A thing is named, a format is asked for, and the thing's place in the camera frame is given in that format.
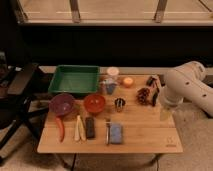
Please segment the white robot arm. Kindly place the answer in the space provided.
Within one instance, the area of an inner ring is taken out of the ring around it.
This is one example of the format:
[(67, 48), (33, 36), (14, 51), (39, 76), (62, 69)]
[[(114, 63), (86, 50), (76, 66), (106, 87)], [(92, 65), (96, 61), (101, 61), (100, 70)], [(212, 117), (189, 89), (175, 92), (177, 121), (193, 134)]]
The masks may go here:
[(184, 98), (213, 117), (213, 88), (203, 82), (205, 77), (206, 69), (197, 61), (167, 70), (163, 76), (165, 85), (159, 93), (160, 119), (167, 120)]

